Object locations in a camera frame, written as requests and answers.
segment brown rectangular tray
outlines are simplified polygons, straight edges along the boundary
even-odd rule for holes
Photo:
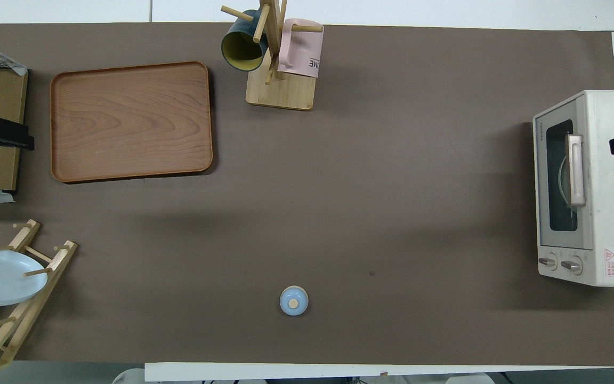
[[[60,73],[51,82],[51,173],[58,181],[200,172],[211,162],[202,63]]]

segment black cable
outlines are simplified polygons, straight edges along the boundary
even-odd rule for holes
[[[506,381],[508,382],[508,384],[513,384],[513,382],[511,381],[511,379],[509,379],[508,376],[506,376],[506,372],[499,372],[499,374],[501,374],[504,379],[506,379]]]

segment mug rack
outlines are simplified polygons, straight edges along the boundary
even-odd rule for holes
[[[278,52],[281,47],[281,31],[286,15],[287,0],[260,0],[261,14],[253,41],[259,42],[266,33],[269,49],[262,64],[248,73],[246,101],[253,105],[309,111],[314,106],[314,89],[317,79],[309,76],[281,73],[278,68]],[[253,17],[232,8],[222,6],[222,12],[252,21]],[[324,32],[322,27],[295,25],[292,31]]]
[[[22,343],[27,338],[32,325],[39,312],[44,308],[46,299],[49,298],[51,291],[56,286],[63,271],[66,269],[70,258],[77,250],[77,244],[66,241],[63,245],[55,246],[56,255],[52,258],[34,250],[30,243],[39,231],[40,223],[28,220],[27,223],[13,224],[13,228],[20,228],[19,233],[13,238],[8,246],[0,246],[0,250],[12,250],[19,253],[30,253],[37,260],[46,263],[46,268],[35,270],[27,275],[37,273],[47,273],[46,285],[30,299],[15,305],[9,315],[0,318],[0,369],[9,365],[18,353]]]

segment gray floor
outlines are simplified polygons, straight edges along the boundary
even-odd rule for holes
[[[61,362],[14,362],[0,371],[6,384],[110,384],[127,369],[143,364],[98,364]],[[499,373],[490,373],[496,384],[508,384]],[[508,372],[514,384],[605,384],[614,383],[614,369]],[[270,384],[334,384],[336,379],[272,380]]]

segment pink mug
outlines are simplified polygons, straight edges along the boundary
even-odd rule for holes
[[[287,19],[283,22],[281,48],[278,51],[278,71],[319,77],[321,44],[324,32],[296,32],[293,25],[324,27],[312,20]]]

